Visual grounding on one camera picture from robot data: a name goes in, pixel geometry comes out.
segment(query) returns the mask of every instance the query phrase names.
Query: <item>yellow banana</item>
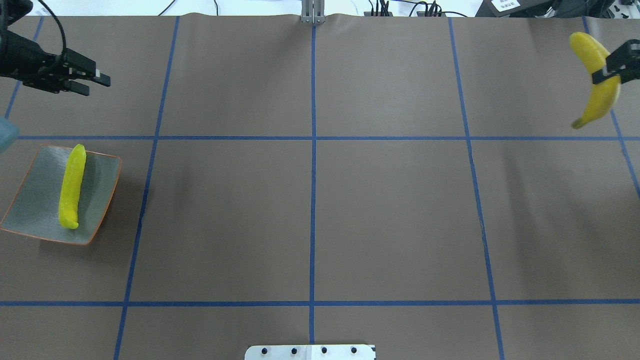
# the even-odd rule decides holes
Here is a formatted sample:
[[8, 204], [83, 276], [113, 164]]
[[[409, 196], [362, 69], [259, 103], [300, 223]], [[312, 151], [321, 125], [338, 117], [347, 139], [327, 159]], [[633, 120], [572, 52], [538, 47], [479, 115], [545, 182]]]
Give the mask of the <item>yellow banana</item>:
[[84, 176], [85, 163], [86, 151], [84, 146], [78, 144], [69, 154], [65, 177], [62, 179], [60, 202], [58, 203], [58, 220], [60, 225], [67, 229], [78, 227], [78, 202], [80, 201], [80, 186]]
[[[575, 54], [580, 58], [584, 66], [591, 74], [602, 69], [606, 65], [609, 51], [596, 39], [586, 33], [573, 33], [569, 37], [569, 43]], [[606, 115], [616, 104], [620, 94], [620, 77], [606, 79], [605, 81], [591, 85], [591, 96], [582, 116], [573, 122], [571, 126], [579, 129], [588, 122], [598, 120]]]

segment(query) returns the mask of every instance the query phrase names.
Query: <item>white bracket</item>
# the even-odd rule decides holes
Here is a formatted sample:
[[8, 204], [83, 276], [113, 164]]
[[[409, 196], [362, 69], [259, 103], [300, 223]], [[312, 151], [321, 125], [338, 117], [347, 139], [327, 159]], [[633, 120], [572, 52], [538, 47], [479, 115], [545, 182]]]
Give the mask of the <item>white bracket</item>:
[[256, 345], [244, 360], [376, 360], [375, 345]]
[[324, 23], [324, 0], [302, 0], [300, 20], [311, 25]]

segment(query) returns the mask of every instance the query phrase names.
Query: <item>gray tabletop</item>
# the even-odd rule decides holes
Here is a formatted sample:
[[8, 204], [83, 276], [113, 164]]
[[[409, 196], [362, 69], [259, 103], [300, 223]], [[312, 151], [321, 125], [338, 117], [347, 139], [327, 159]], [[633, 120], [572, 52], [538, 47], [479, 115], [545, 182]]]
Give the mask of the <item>gray tabletop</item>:
[[[62, 18], [113, 86], [0, 81], [20, 139], [123, 159], [86, 247], [0, 232], [0, 358], [636, 359], [640, 82], [576, 131], [637, 20]], [[50, 19], [13, 30], [60, 51]]]

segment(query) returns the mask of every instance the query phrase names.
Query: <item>light blue object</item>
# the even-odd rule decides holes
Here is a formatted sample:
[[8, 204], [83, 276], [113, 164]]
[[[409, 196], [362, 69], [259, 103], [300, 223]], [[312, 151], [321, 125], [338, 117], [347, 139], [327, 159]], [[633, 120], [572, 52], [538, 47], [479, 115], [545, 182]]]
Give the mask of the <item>light blue object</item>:
[[0, 116], [0, 154], [13, 144], [18, 138], [18, 127], [12, 122]]
[[120, 176], [122, 160], [86, 152], [77, 229], [58, 222], [62, 179], [71, 149], [43, 145], [0, 228], [44, 240], [86, 245], [102, 223]]

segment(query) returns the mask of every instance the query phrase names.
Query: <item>white mounting plate with holes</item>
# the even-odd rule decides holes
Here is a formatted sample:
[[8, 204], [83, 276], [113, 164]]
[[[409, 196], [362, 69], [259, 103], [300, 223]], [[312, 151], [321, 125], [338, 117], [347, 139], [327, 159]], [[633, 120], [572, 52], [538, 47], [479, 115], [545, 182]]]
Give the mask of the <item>white mounting plate with holes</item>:
[[376, 360], [375, 345], [255, 345], [244, 360]]

